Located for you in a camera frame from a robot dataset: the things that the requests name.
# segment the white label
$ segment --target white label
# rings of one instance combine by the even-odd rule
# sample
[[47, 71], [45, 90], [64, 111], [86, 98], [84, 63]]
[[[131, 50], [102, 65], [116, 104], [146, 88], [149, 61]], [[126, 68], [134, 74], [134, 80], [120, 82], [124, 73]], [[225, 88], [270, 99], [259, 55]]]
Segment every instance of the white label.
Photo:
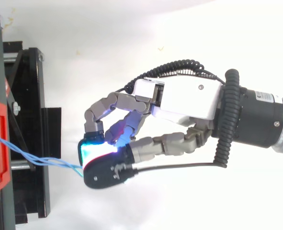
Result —
[[271, 93], [255, 91], [255, 95], [256, 95], [256, 100], [259, 100], [262, 102], [274, 103], [274, 98]]
[[275, 102], [275, 103], [283, 104], [282, 98], [279, 97], [278, 95], [274, 95], [274, 102]]

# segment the blue wire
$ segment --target blue wire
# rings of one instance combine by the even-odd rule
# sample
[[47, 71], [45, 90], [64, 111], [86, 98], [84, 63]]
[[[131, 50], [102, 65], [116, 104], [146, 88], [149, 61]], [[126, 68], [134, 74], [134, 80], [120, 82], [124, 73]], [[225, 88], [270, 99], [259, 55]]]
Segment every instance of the blue wire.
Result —
[[61, 167], [61, 168], [72, 168], [77, 174], [79, 174], [81, 177], [83, 177], [83, 174], [77, 170], [77, 169], [82, 169], [82, 166], [80, 166], [80, 165], [70, 164], [70, 163], [68, 163], [68, 162], [66, 162], [62, 159], [57, 159], [57, 158], [54, 158], [54, 157], [39, 158], [39, 157], [34, 156], [30, 153], [22, 151], [20, 148], [18, 148], [14, 144], [12, 144], [12, 143], [10, 143], [10, 142], [2, 139], [2, 138], [0, 138], [0, 142], [3, 143], [4, 145], [6, 145], [11, 150], [23, 155], [32, 164], [39, 165], [39, 166], [57, 166], [57, 167]]

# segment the coiled black cable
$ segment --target coiled black cable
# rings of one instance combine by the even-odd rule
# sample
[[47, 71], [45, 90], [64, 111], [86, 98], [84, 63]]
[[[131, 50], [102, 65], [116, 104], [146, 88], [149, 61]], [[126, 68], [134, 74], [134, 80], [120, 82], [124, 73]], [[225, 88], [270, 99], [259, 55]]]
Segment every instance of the coiled black cable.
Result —
[[226, 85], [222, 99], [221, 120], [219, 121], [219, 141], [216, 148], [214, 163], [226, 168], [231, 143], [240, 113], [240, 86], [239, 73], [230, 69], [225, 74]]
[[175, 71], [182, 70], [182, 69], [192, 70], [196, 73], [198, 77], [215, 79], [224, 84], [224, 82], [221, 79], [219, 79], [216, 75], [204, 70], [204, 66], [200, 64], [198, 61], [188, 59], [188, 60], [173, 61], [173, 62], [164, 64], [162, 66], [156, 67], [146, 73], [143, 73], [139, 75], [138, 77], [136, 77], [135, 79], [131, 80], [129, 83], [127, 83], [124, 86], [124, 88], [118, 90], [118, 92], [125, 90], [127, 94], [132, 94], [134, 91], [135, 82], [138, 79], [143, 79], [145, 77], [148, 77], [148, 78], [163, 77], [162, 75], [165, 73], [175, 72]]

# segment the black cable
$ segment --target black cable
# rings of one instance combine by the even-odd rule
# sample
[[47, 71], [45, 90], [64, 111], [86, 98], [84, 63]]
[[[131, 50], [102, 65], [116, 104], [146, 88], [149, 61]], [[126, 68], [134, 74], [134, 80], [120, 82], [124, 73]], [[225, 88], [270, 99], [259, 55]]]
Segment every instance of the black cable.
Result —
[[125, 90], [125, 88], [119, 89], [116, 92], [122, 92], [123, 90]]
[[124, 90], [127, 94], [132, 94], [133, 90], [134, 90], [134, 86], [135, 86], [135, 82], [138, 79], [143, 79], [145, 77], [147, 78], [162, 78], [164, 77], [163, 74], [165, 73], [171, 73], [171, 72], [175, 72], [178, 70], [184, 70], [184, 69], [188, 69], [188, 70], [192, 70], [194, 72], [197, 73], [198, 77], [202, 77], [202, 78], [208, 78], [208, 79], [214, 79], [214, 80], [218, 80], [221, 83], [224, 83], [221, 79], [219, 79], [216, 75], [212, 74], [211, 72], [208, 72], [206, 70], [204, 70], [204, 66], [202, 64], [200, 64], [198, 61], [195, 60], [178, 60], [178, 61], [173, 61], [167, 64], [164, 64], [162, 66], [156, 67], [146, 73], [143, 73], [141, 75], [139, 75], [138, 77], [136, 77], [135, 79], [131, 80], [129, 83], [127, 83], [124, 86]]
[[223, 165], [219, 163], [191, 163], [191, 164], [158, 165], [158, 166], [137, 169], [137, 171], [141, 173], [141, 172], [159, 170], [159, 169], [178, 169], [178, 168], [189, 168], [189, 167], [199, 167], [199, 166], [217, 166], [223, 168]]
[[230, 69], [226, 72], [226, 85], [220, 112], [221, 120], [218, 123], [219, 140], [214, 159], [214, 163], [220, 163], [224, 168], [227, 167], [231, 143], [239, 121], [240, 109], [239, 73], [235, 69]]

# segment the metal rod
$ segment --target metal rod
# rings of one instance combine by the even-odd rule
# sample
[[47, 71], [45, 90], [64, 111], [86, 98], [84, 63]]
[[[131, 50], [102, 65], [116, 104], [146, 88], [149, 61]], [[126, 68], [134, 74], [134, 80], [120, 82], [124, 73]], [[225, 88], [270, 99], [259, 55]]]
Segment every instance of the metal rod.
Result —
[[27, 160], [16, 160], [11, 162], [11, 170], [25, 170], [30, 169]]
[[17, 59], [18, 53], [4, 54], [4, 63], [14, 63]]

